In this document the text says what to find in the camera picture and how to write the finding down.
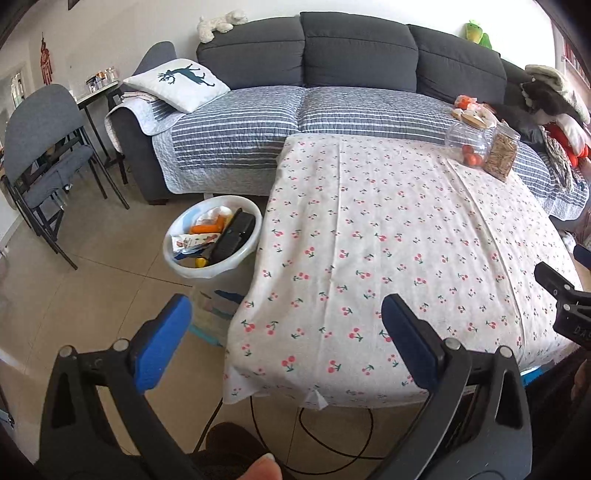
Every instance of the glass jar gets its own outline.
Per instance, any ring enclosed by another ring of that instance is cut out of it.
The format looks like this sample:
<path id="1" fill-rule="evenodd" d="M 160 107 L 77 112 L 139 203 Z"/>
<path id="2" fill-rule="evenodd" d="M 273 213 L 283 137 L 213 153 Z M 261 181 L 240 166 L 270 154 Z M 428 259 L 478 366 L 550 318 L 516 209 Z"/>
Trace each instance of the glass jar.
<path id="1" fill-rule="evenodd" d="M 489 150 L 485 131 L 461 121 L 447 129 L 445 146 L 451 158 L 474 168 L 483 166 Z"/>
<path id="2" fill-rule="evenodd" d="M 117 69 L 115 67 L 109 67 L 107 69 L 107 78 L 109 79 L 109 83 L 116 82 L 118 77 Z"/>
<path id="3" fill-rule="evenodd" d="M 491 151 L 485 171 L 500 181 L 506 181 L 519 150 L 521 136 L 508 125 L 498 123 L 492 136 Z"/>

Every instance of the white stuffed animal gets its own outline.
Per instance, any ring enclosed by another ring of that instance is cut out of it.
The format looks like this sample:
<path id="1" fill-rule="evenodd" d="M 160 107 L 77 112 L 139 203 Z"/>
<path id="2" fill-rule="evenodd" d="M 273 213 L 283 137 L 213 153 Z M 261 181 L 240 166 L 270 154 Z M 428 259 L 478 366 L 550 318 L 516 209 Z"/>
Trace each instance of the white stuffed animal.
<path id="1" fill-rule="evenodd" d="M 199 25 L 197 26 L 197 33 L 201 43 L 208 43 L 213 40 L 213 31 L 217 30 L 220 33 L 229 32 L 234 28 L 234 25 L 242 25 L 248 22 L 246 13 L 242 10 L 232 10 L 223 17 L 212 18 L 211 20 L 204 20 L 199 18 Z"/>

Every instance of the white tablecloth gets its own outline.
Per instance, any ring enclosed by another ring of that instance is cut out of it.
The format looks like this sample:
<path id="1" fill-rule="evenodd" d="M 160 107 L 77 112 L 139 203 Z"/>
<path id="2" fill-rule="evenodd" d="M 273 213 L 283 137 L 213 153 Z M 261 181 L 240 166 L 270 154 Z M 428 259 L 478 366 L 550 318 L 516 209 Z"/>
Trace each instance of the white tablecloth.
<path id="1" fill-rule="evenodd" d="M 467 348 L 510 346 L 522 369 L 570 351 L 552 330 L 545 261 L 580 287 L 519 177 L 502 183 L 438 145 L 293 135 L 278 158 L 251 289 L 230 325 L 224 398 L 380 407 L 424 398 L 381 322 L 399 293 Z"/>

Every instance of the white pillow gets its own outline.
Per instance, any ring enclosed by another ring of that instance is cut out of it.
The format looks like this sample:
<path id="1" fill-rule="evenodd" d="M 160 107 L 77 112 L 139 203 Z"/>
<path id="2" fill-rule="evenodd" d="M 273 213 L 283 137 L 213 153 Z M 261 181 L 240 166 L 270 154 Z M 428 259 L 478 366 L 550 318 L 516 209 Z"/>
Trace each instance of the white pillow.
<path id="1" fill-rule="evenodd" d="M 194 112 L 230 91 L 209 69 L 187 59 L 169 61 L 123 83 L 151 93 L 184 113 Z"/>

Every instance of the screw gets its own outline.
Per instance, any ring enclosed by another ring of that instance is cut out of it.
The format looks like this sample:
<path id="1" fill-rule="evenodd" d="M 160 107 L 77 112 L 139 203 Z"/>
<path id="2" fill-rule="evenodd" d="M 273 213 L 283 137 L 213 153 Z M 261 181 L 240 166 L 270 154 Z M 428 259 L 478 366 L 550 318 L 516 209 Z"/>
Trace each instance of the screw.
<path id="1" fill-rule="evenodd" d="M 499 353 L 505 358 L 511 358 L 513 356 L 513 352 L 511 351 L 511 349 L 505 345 L 499 348 Z"/>
<path id="2" fill-rule="evenodd" d="M 459 350 L 462 344 L 457 338 L 448 337 L 445 339 L 445 345 L 450 350 Z"/>
<path id="3" fill-rule="evenodd" d="M 129 340 L 126 340 L 124 338 L 120 338 L 119 340 L 115 341 L 112 348 L 116 352 L 123 352 L 123 351 L 127 350 L 128 346 L 129 346 Z"/>
<path id="4" fill-rule="evenodd" d="M 70 345 L 66 345 L 60 348 L 60 357 L 66 358 L 72 354 L 74 349 Z"/>

